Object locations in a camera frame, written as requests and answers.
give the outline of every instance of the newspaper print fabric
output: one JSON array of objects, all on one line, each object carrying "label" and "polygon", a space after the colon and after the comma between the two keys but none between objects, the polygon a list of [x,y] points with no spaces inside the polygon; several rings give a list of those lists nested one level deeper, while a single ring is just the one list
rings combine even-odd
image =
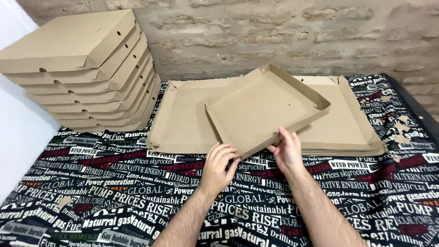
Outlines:
[{"label": "newspaper print fabric", "polygon": [[[439,246],[437,144],[385,74],[347,77],[389,153],[304,156],[307,170],[369,246]],[[61,128],[0,210],[14,246],[146,247],[200,182],[205,155],[152,153],[134,132]],[[391,96],[382,102],[382,96]],[[398,143],[397,117],[410,129]],[[67,203],[58,208],[59,200]],[[263,150],[245,159],[212,204],[197,246],[311,246],[284,176]]]}]

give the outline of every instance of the table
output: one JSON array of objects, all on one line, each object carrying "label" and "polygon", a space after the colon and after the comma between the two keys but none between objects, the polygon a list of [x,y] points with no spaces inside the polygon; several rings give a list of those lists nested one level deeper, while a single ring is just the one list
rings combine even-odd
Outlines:
[{"label": "table", "polygon": [[[438,246],[439,127],[386,74],[346,76],[389,153],[304,156],[308,171],[370,246]],[[205,155],[153,153],[144,130],[76,133],[61,128],[0,210],[0,241],[44,247],[149,246],[197,187]],[[389,102],[374,100],[391,95]],[[409,145],[393,126],[408,116]],[[66,205],[58,208],[58,202]],[[197,246],[311,245],[271,153],[239,166],[218,196]]]}]

